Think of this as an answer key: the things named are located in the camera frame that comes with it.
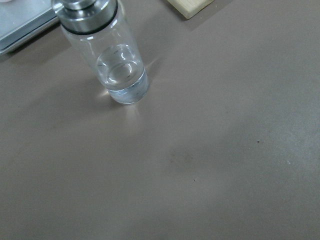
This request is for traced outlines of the glass sauce bottle steel cap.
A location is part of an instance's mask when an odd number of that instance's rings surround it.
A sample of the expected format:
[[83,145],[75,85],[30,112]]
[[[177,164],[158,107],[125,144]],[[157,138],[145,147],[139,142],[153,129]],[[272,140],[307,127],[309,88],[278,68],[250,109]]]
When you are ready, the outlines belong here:
[[63,34],[81,54],[110,97],[129,105],[147,93],[149,81],[119,0],[53,0]]

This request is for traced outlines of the silver digital kitchen scale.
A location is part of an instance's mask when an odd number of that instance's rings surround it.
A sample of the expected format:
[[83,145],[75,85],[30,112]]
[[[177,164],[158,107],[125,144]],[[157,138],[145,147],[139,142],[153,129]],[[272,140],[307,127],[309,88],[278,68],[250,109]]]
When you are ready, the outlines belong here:
[[50,0],[2,0],[0,54],[14,51],[57,22]]

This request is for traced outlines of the brown table mat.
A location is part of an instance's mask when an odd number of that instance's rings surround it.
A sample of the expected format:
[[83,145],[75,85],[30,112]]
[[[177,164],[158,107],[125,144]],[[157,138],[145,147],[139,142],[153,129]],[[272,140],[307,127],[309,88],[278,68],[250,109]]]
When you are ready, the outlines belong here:
[[123,5],[135,104],[59,27],[0,58],[1,239],[319,239],[319,1]]

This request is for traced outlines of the bamboo cutting board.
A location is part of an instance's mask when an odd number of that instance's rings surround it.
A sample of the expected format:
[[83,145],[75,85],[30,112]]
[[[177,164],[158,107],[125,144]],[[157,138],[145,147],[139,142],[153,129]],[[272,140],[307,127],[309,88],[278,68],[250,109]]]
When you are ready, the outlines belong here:
[[214,0],[167,0],[187,20],[195,16]]

